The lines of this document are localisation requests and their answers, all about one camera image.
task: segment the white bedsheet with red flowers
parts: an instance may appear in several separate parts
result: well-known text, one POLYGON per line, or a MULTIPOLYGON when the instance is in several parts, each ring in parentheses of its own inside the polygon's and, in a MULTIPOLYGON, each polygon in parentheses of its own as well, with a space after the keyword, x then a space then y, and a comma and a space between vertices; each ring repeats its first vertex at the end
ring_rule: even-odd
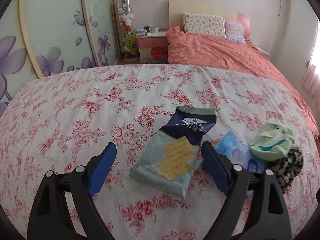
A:
MULTIPOLYGON (((62 73, 27 83, 0 118, 0 203, 26 236, 37 187, 47 170, 69 172, 99 155, 108 142, 117 158, 93 198, 116 239, 202 239, 225 196, 201 167, 185 199, 129 178, 148 140, 177 105, 219 109, 204 139, 216 144, 229 130, 246 142, 263 123, 294 132, 304 156, 301 174, 285 200, 295 236, 317 207, 320 161, 311 130, 280 83, 249 74, 186 65, 123 65, 62 73)), ((75 228, 83 232, 67 194, 75 228)), ((248 197, 235 233, 248 215, 248 197)))

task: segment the patterned pillow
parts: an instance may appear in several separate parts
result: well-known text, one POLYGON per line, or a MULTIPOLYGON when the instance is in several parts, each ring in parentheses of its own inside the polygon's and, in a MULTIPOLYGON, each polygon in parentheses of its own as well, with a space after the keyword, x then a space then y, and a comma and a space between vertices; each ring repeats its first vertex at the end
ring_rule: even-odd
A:
POLYGON ((226 30, 227 40, 247 44, 244 38, 244 30, 245 30, 244 24, 230 22, 227 19, 225 19, 224 26, 226 30))
POLYGON ((223 17, 209 14, 182 14, 186 34, 205 34, 226 38, 223 17))

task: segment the pink curtain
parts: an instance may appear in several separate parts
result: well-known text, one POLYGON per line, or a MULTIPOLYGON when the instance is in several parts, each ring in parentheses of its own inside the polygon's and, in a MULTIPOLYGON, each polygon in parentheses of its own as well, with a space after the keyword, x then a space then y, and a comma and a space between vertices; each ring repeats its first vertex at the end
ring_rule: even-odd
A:
POLYGON ((311 59, 307 64, 307 70, 304 73, 301 83, 315 100, 320 110, 320 23, 318 20, 318 30, 316 33, 316 42, 313 48, 311 59))

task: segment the trash can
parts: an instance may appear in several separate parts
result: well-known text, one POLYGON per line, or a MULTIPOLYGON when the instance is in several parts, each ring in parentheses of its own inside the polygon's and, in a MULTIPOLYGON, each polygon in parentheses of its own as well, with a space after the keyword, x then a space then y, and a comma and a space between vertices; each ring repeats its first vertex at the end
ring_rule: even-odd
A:
POLYGON ((155 64, 167 64, 168 63, 168 49, 166 47, 153 47, 151 49, 151 57, 155 64))

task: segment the headboard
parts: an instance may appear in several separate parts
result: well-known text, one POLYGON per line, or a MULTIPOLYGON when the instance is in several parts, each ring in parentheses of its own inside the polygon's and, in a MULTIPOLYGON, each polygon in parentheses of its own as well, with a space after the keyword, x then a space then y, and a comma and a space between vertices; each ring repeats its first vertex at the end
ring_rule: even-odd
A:
POLYGON ((228 11, 213 4, 185 0, 169 0, 169 28, 180 25, 183 30, 183 13, 218 15, 227 18, 229 21, 242 23, 245 25, 245 36, 250 37, 250 18, 248 16, 239 12, 228 11))

